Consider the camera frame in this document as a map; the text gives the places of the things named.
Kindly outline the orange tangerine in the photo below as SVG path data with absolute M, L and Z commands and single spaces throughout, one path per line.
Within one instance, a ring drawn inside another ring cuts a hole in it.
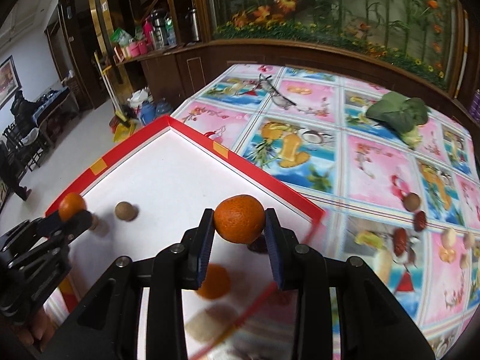
M 199 297 L 215 300 L 227 295 L 231 290 L 229 272 L 219 264 L 210 263 L 202 285 L 196 291 Z
M 63 222 L 68 222 L 77 213 L 86 209 L 86 201 L 80 194 L 69 193 L 58 205 L 58 216 Z
M 216 232 L 224 240 L 249 245 L 265 227 L 265 212 L 262 204 L 251 195 L 229 197 L 214 210 Z

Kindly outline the dark red jujube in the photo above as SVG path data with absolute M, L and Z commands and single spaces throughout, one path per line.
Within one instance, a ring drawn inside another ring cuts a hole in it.
M 416 233 L 424 231 L 427 227 L 427 218 L 424 211 L 417 211 L 413 217 L 413 229 Z

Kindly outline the orange tangerine in tray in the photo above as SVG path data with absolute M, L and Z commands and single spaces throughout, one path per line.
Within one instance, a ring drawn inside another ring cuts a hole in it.
M 227 295 L 231 290 L 229 272 L 219 264 L 210 263 L 202 285 L 196 291 L 199 297 L 215 300 Z

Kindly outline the red white box tray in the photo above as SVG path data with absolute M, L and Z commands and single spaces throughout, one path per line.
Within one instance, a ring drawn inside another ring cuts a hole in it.
M 280 223 L 309 242 L 324 211 L 257 166 L 164 116 L 103 155 L 70 186 L 97 215 L 97 228 L 72 242 L 70 281 L 85 295 L 115 258 L 140 261 L 197 226 L 205 209 L 239 194 L 273 208 Z M 137 218 L 117 219 L 117 203 L 138 209 Z

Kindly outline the tan nut in tray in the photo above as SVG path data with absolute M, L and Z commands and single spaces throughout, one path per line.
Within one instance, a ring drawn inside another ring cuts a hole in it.
M 238 312 L 231 306 L 216 304 L 201 310 L 185 324 L 185 332 L 199 343 L 219 338 L 236 320 Z

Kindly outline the fruit print tablecloth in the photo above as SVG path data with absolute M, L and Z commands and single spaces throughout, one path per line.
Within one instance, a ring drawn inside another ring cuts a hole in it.
M 259 74 L 297 106 L 238 96 Z M 174 117 L 289 185 L 326 213 L 318 249 L 331 258 L 363 258 L 421 329 L 437 359 L 444 358 L 479 307 L 479 174 L 473 141 L 435 110 L 419 127 L 412 150 L 365 116 L 385 88 L 299 67 L 235 64 L 194 93 Z M 413 229 L 417 212 L 403 196 L 421 198 L 427 227 Z M 396 257 L 396 228 L 408 235 Z M 456 231 L 446 250 L 441 234 Z M 465 233 L 475 236 L 466 250 Z M 470 264 L 460 267 L 462 254 Z

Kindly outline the brown kiwi on table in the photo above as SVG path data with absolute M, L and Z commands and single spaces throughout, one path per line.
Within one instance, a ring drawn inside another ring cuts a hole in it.
M 416 193 L 408 193 L 403 196 L 403 207 L 409 212 L 416 212 L 419 210 L 422 200 Z

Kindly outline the black eyeglasses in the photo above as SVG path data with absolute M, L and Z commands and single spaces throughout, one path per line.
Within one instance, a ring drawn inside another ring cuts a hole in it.
M 270 99 L 272 103 L 285 111 L 296 107 L 297 103 L 282 94 L 273 84 L 272 77 L 259 74 L 256 80 L 250 80 L 244 88 L 236 92 L 238 96 L 247 96 L 249 98 Z

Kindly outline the cream round cake piece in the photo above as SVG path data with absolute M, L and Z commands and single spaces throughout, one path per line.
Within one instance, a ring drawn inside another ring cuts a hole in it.
M 452 249 L 456 244 L 456 231 L 454 228 L 446 228 L 441 234 L 442 247 L 446 250 Z

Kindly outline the green leafy cabbage vegetable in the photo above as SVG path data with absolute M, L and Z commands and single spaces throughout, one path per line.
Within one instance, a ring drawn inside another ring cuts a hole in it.
M 395 91 L 384 94 L 369 106 L 365 116 L 385 125 L 412 150 L 422 143 L 419 127 L 429 121 L 428 107 L 419 97 L 407 97 Z

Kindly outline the steel thermos flask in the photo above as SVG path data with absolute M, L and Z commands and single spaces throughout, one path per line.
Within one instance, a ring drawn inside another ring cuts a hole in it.
M 200 41 L 200 33 L 199 33 L 197 10 L 194 7 L 191 7 L 188 10 L 188 13 L 187 13 L 185 18 L 187 19 L 187 21 L 190 24 L 191 41 L 192 42 L 199 42 Z

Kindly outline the fish tank with plants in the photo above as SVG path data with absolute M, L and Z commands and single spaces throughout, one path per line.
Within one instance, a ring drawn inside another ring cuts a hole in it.
M 456 0 L 208 0 L 219 39 L 321 44 L 448 87 Z

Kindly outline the framed wall picture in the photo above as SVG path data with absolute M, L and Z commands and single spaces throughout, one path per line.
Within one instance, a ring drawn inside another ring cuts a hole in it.
M 0 67 L 0 107 L 4 107 L 21 88 L 13 56 L 10 55 Z

